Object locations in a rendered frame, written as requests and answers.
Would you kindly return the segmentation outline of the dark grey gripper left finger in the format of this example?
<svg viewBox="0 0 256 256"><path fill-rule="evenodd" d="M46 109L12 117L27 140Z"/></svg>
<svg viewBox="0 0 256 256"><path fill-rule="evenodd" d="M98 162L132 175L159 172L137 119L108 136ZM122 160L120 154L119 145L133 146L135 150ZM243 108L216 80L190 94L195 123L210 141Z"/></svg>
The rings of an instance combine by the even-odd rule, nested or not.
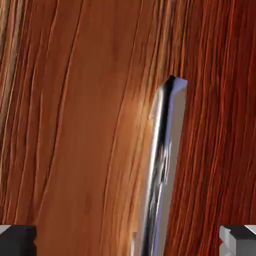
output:
<svg viewBox="0 0 256 256"><path fill-rule="evenodd" d="M37 256L34 225L0 224L0 256Z"/></svg>

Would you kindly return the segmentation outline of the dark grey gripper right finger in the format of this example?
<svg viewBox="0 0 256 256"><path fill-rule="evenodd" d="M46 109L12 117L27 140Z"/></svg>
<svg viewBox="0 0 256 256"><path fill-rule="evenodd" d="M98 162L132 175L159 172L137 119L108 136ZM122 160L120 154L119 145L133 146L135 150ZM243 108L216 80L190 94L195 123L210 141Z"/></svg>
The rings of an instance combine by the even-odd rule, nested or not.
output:
<svg viewBox="0 0 256 256"><path fill-rule="evenodd" d="M221 225L219 256L256 256L256 225Z"/></svg>

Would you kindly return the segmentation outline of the reddish wooden drawer front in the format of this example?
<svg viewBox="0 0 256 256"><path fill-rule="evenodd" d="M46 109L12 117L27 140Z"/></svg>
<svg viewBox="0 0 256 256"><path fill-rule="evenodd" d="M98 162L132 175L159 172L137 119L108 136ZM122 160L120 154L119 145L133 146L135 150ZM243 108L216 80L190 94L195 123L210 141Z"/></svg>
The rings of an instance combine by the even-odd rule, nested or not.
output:
<svg viewBox="0 0 256 256"><path fill-rule="evenodd" d="M256 0L0 0L0 224L37 256L129 256L154 94L188 82L164 256L256 224Z"/></svg>

